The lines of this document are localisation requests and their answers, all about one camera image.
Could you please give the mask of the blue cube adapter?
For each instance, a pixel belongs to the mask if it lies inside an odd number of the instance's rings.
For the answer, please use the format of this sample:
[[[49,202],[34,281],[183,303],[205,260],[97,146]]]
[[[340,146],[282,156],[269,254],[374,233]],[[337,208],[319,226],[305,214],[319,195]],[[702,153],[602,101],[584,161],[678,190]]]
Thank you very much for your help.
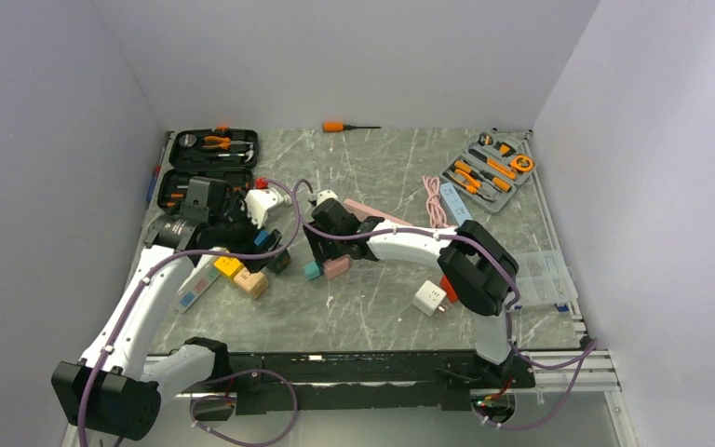
[[[253,239],[253,244],[256,248],[264,250],[273,244],[273,236],[265,230],[260,230]]]

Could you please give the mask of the dark green cube adapter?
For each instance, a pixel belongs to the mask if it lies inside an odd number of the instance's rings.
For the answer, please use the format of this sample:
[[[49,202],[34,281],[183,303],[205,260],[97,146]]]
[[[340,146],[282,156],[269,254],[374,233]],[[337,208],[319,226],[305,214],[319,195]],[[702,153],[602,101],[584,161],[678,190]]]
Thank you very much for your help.
[[[268,263],[265,265],[265,268],[272,272],[273,274],[280,274],[284,270],[288,268],[288,266],[291,263],[291,257],[289,254],[289,250],[285,249],[281,252],[279,252],[277,255],[272,257]]]

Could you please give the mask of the red cube adapter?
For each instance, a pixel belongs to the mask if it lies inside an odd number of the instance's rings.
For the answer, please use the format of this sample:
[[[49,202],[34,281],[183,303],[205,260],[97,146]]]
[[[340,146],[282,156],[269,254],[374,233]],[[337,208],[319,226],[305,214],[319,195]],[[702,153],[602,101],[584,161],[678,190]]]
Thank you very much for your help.
[[[439,287],[445,292],[446,298],[450,304],[455,304],[459,301],[459,298],[452,287],[450,281],[443,276],[439,282]]]

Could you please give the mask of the white cube adapter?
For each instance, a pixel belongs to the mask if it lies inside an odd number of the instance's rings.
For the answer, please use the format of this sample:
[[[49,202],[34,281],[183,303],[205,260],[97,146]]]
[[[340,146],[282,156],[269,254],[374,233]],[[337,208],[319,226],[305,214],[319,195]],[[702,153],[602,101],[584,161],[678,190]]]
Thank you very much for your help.
[[[445,312],[447,303],[446,292],[429,280],[423,283],[412,298],[413,306],[427,317],[432,317],[438,312]]]

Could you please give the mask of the teal cube adapter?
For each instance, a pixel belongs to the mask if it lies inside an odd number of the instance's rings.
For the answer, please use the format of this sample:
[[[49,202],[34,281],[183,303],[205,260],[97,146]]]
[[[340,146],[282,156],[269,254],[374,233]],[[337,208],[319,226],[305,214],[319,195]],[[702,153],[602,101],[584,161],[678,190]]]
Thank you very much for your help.
[[[312,261],[303,266],[303,272],[306,280],[313,280],[324,275],[324,267],[317,261]]]

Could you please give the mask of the black tool case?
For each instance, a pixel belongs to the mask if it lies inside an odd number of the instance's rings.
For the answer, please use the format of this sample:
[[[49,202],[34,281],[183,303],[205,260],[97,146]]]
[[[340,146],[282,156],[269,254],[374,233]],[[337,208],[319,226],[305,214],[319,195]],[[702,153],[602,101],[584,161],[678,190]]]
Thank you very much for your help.
[[[225,181],[237,192],[250,190],[260,150],[259,134],[253,129],[220,126],[171,132],[166,149],[169,170],[157,177],[156,205],[167,210],[181,202],[194,177]]]

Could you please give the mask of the light blue power strip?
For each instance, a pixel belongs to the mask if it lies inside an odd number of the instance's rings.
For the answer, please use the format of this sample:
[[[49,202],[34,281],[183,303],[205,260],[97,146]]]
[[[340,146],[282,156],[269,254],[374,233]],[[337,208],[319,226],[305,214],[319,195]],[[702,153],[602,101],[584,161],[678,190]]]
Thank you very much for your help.
[[[461,199],[455,186],[449,182],[440,184],[439,192],[441,198],[446,204],[447,209],[451,212],[456,225],[463,224],[466,220],[471,220],[472,215],[469,212],[465,202]]]

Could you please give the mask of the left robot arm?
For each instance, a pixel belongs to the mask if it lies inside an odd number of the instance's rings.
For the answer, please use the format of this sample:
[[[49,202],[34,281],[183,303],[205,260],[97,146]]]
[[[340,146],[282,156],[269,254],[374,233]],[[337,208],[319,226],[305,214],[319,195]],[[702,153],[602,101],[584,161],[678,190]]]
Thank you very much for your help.
[[[183,197],[157,216],[142,241],[139,263],[114,313],[74,362],[62,361],[51,384],[80,445],[88,433],[141,440],[161,406],[190,386],[223,388],[233,369],[228,347],[204,337],[148,365],[152,341],[179,290],[206,256],[233,252],[252,272],[282,251],[249,216],[241,193],[225,181],[194,177]]]

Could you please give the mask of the white power strip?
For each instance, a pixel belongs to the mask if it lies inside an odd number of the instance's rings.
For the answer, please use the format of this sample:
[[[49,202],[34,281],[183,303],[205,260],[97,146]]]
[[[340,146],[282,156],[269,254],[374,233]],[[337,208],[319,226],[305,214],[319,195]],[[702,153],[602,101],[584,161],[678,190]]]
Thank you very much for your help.
[[[218,256],[202,255],[191,275],[184,281],[178,290],[175,301],[175,310],[185,313],[213,283],[222,276],[214,266]]]

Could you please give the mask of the grey tool case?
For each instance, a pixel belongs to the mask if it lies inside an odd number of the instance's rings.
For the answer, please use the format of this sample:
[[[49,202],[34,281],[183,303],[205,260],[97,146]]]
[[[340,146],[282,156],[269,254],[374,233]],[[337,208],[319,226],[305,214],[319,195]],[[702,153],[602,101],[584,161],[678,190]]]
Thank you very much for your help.
[[[440,173],[444,184],[492,214],[498,213],[532,178],[530,131],[485,130]]]

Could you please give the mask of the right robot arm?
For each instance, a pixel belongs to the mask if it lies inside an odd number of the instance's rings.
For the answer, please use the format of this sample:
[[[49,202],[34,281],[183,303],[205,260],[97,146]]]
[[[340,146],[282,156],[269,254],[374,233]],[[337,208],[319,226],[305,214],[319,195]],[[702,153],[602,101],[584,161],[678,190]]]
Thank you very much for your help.
[[[360,220],[341,202],[328,198],[313,209],[304,233],[320,263],[347,256],[437,268],[475,317],[478,379],[486,386],[499,386],[510,376],[513,335],[508,296],[519,297],[519,264],[480,223],[466,220],[456,227],[423,228],[380,216]]]

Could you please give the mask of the pink cube adapter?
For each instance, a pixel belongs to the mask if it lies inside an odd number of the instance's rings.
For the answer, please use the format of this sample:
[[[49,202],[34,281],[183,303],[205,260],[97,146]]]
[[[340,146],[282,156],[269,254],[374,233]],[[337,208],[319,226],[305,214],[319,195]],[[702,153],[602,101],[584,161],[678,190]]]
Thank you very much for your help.
[[[347,272],[350,268],[350,262],[351,258],[348,255],[326,261],[323,264],[325,278],[333,279]]]

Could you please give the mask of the pink power strip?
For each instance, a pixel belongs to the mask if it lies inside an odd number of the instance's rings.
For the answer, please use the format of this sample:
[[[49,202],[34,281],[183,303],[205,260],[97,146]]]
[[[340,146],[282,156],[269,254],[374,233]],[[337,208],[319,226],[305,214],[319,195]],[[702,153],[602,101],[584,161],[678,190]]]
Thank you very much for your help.
[[[380,217],[395,224],[411,226],[411,223],[409,222],[403,221],[395,216],[372,208],[368,205],[356,202],[351,198],[344,199],[342,201],[342,204],[349,213],[354,214],[360,221],[363,221],[368,217]]]

